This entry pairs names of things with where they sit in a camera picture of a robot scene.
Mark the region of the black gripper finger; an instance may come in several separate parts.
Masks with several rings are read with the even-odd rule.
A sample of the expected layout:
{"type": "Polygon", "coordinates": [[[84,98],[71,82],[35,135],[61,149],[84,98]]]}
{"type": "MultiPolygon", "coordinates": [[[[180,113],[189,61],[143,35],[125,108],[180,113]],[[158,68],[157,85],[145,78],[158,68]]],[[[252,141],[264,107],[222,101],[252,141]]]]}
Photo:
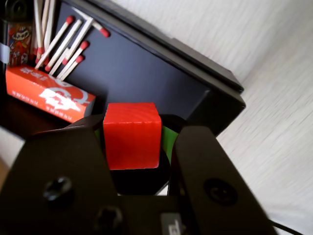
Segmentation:
{"type": "Polygon", "coordinates": [[[162,115],[177,132],[169,194],[179,200],[186,235],[273,235],[275,229],[228,155],[206,126],[162,115]]]}
{"type": "Polygon", "coordinates": [[[30,137],[0,193],[3,235],[123,235],[124,218],[95,131],[102,115],[30,137]]]}

